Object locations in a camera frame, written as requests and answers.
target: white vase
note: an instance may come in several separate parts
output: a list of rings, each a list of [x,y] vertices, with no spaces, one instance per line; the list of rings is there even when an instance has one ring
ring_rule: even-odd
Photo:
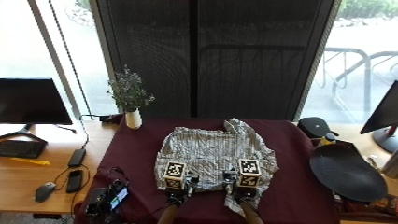
[[[126,124],[131,129],[139,129],[143,125],[140,110],[126,113]]]

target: table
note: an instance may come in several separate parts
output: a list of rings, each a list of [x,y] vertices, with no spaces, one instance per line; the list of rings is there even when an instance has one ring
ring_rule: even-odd
[[[118,125],[103,125],[100,121],[84,121],[86,129],[90,136],[87,144],[87,154],[84,165],[91,172],[91,179],[87,186],[78,193],[75,202],[86,198],[92,176],[98,171],[98,166],[107,151],[111,139],[114,137]],[[11,133],[23,128],[24,125],[2,124],[0,134]],[[67,194],[67,187],[55,191],[48,200],[43,203],[34,201],[35,190],[48,181],[54,181],[56,176],[66,170],[67,163],[74,150],[80,148],[86,142],[86,132],[79,120],[74,121],[74,125],[66,127],[78,130],[72,131],[58,128],[55,125],[40,124],[31,128],[31,132],[48,141],[48,146],[38,158],[42,161],[50,161],[50,166],[42,166],[32,163],[12,161],[10,158],[0,158],[0,211],[2,212],[23,212],[42,214],[70,214],[72,207],[74,193]],[[84,169],[84,181],[87,180],[87,170]],[[60,176],[59,182],[62,186],[67,173]]]
[[[265,191],[259,213],[265,223],[339,223],[332,191],[317,181],[309,159],[313,143],[287,120],[244,119],[275,150],[280,170]],[[128,222],[156,223],[160,214],[148,216],[166,205],[166,193],[158,189],[155,162],[162,143],[176,127],[225,130],[223,119],[144,119],[139,130],[126,127],[124,119],[99,166],[92,188],[111,183],[108,170],[124,169],[131,179],[130,196],[123,202],[122,213]],[[180,208],[175,224],[244,222],[243,217],[224,206],[224,191],[201,192]],[[88,198],[76,207],[75,223],[90,223],[86,216]]]

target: window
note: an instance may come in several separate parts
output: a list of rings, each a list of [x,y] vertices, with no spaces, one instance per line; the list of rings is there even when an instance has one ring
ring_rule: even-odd
[[[0,0],[0,77],[52,77],[76,119],[118,112],[106,93],[104,54],[84,2]]]
[[[344,0],[300,115],[365,123],[398,78],[398,1]]]

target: railing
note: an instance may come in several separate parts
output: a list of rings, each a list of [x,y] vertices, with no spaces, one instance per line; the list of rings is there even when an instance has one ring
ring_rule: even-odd
[[[333,80],[333,85],[332,85],[332,94],[333,94],[333,100],[336,101],[336,103],[339,104],[339,106],[343,108],[343,110],[345,110],[347,112],[351,113],[351,109],[348,107],[348,104],[345,103],[345,101],[341,99],[340,95],[337,94],[337,89],[345,89],[348,87],[348,76],[352,74],[352,72],[355,70],[357,70],[363,65],[365,65],[365,81],[364,81],[364,117],[368,117],[371,114],[371,88],[372,88],[372,75],[377,75],[377,73],[375,72],[375,67],[381,65],[382,63],[385,63],[386,61],[392,60],[394,57],[398,57],[398,51],[381,51],[377,52],[372,55],[368,55],[368,53],[361,50],[361,49],[351,49],[351,48],[331,48],[327,47],[325,48],[325,52],[335,52],[336,54],[327,59],[325,55],[324,55],[324,83],[321,85],[321,88],[325,87],[327,85],[327,63],[329,63],[332,61],[332,59],[335,59],[337,56],[343,55],[344,57],[344,72],[337,75],[336,77],[332,77]],[[359,54],[361,56],[361,60],[352,66],[348,68],[348,53],[355,53]],[[372,65],[372,60],[381,58],[381,57],[388,57],[384,61],[376,63],[375,65]],[[393,69],[394,67],[398,65],[398,63],[396,63],[389,71],[393,74]]]

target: phone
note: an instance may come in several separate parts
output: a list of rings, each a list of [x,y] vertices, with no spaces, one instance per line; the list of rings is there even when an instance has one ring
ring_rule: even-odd
[[[120,205],[123,199],[126,198],[128,194],[128,191],[127,191],[127,187],[123,187],[119,192],[118,192],[118,195],[114,197],[112,201],[111,201],[111,211],[115,210],[115,208]]]
[[[67,177],[67,193],[78,192],[83,185],[83,170],[74,170]]]

